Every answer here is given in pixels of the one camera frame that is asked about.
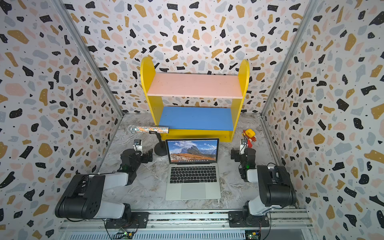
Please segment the silver laptop computer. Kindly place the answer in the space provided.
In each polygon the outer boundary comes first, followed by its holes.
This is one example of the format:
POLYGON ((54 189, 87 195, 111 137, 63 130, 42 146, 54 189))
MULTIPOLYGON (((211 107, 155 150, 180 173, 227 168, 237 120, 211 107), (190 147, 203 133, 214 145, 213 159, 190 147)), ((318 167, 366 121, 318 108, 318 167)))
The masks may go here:
POLYGON ((218 138, 166 140, 170 162, 167 201, 221 198, 218 138))

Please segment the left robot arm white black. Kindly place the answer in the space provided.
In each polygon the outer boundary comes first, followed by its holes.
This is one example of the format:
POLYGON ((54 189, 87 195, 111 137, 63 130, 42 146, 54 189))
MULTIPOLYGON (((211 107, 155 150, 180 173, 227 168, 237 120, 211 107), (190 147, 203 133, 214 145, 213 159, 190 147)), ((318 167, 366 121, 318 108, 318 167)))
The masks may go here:
POLYGON ((107 229, 147 227, 149 213, 133 212, 130 204, 104 201, 106 190, 131 185, 141 164, 153 161, 153 150, 142 153, 127 149, 121 154, 120 168, 106 174, 76 174, 70 181, 55 208, 58 218, 74 222, 105 220, 107 229))

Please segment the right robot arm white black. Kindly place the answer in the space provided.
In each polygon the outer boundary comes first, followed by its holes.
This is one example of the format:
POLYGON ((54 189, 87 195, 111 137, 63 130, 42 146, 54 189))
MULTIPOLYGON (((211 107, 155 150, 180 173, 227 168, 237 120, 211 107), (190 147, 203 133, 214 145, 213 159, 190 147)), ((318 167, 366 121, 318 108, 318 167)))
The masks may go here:
POLYGON ((228 212, 231 228, 270 227, 270 211, 296 204, 296 192, 284 166, 256 165, 256 150, 251 148, 231 150, 231 159, 240 163, 240 177, 258 184, 259 190, 259 195, 247 201, 241 211, 228 212))

